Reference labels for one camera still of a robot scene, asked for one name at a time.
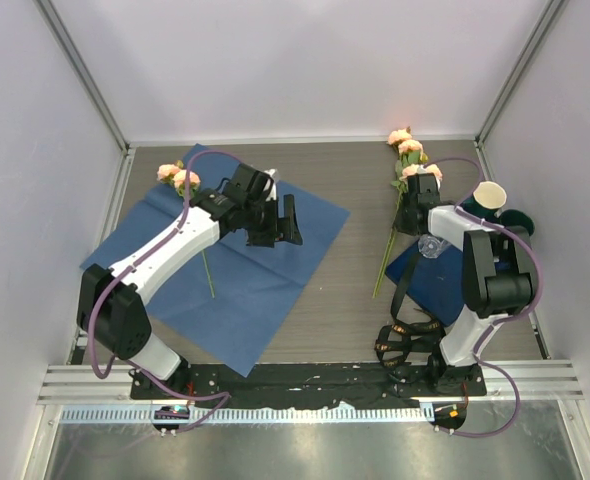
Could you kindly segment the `large blue wrapping paper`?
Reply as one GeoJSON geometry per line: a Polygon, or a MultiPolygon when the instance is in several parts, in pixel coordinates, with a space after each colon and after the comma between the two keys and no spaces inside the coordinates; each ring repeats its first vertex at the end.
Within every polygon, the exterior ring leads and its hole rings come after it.
{"type": "MultiPolygon", "coordinates": [[[[191,171],[204,189],[231,178],[239,165],[220,152],[201,156],[191,171]]],[[[259,362],[349,217],[346,209],[282,180],[277,189],[280,196],[294,195],[302,246],[280,242],[274,248],[251,247],[245,232],[238,230],[206,250],[214,298],[197,254],[146,308],[149,316],[243,377],[259,362]]],[[[80,268],[94,263],[107,268],[133,254],[180,216],[182,208],[173,188],[158,184],[80,268]]]]}

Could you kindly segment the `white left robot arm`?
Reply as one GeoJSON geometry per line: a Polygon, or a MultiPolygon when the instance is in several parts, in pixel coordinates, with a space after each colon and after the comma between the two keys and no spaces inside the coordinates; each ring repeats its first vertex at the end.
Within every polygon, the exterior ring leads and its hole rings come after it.
{"type": "Polygon", "coordinates": [[[181,214],[152,240],[108,268],[83,273],[79,326],[88,348],[97,344],[153,377],[165,398],[188,385],[187,361],[157,337],[146,306],[167,280],[227,234],[245,231],[250,246],[302,245],[293,195],[277,193],[276,170],[242,164],[217,189],[187,194],[181,214]]]}

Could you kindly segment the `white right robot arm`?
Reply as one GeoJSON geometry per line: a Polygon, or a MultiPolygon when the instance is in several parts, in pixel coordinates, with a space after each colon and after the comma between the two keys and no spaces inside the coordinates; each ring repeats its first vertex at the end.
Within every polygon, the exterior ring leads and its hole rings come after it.
{"type": "Polygon", "coordinates": [[[424,369],[424,379],[440,395],[452,393],[472,380],[481,365],[479,354],[496,330],[518,320],[541,297],[541,268],[526,229],[488,222],[489,212],[503,207],[507,194],[497,183],[483,181],[474,188],[473,211],[442,202],[438,178],[428,170],[408,179],[395,226],[406,234],[422,234],[443,240],[463,254],[461,288],[464,305],[449,332],[438,322],[406,324],[398,318],[404,297],[418,265],[409,260],[391,303],[392,329],[403,337],[408,354],[416,340],[434,340],[424,369]]]}

